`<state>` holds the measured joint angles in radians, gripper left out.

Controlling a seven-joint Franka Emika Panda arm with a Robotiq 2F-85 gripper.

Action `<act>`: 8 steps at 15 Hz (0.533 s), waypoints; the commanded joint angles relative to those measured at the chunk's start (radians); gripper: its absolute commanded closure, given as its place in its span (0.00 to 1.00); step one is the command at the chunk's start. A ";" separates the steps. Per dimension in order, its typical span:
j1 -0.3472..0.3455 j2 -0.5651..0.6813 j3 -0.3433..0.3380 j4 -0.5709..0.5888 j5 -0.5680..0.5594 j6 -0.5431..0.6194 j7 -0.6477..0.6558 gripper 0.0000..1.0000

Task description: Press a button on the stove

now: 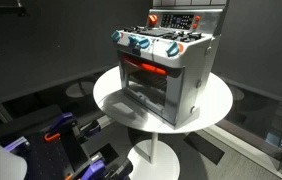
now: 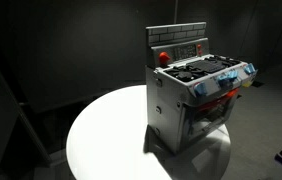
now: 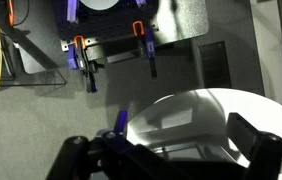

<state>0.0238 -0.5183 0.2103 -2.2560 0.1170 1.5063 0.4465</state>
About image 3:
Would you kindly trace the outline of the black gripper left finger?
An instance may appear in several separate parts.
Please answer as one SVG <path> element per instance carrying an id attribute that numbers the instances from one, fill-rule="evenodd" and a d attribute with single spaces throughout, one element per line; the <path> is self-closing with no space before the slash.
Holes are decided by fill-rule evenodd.
<path id="1" fill-rule="evenodd" d="M 96 138 L 103 157 L 121 155 L 128 148 L 126 139 L 127 117 L 128 112 L 126 110 L 119 111 L 112 129 L 102 129 L 97 132 Z"/>

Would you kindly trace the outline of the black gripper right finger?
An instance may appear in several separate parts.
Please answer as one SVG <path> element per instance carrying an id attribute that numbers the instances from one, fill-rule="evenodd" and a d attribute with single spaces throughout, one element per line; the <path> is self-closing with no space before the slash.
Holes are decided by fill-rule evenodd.
<path id="1" fill-rule="evenodd" d="M 257 146 L 263 138 L 281 142 L 282 138 L 266 131 L 259 131 L 239 113 L 231 112 L 227 119 L 226 135 L 249 161 L 254 159 Z"/>

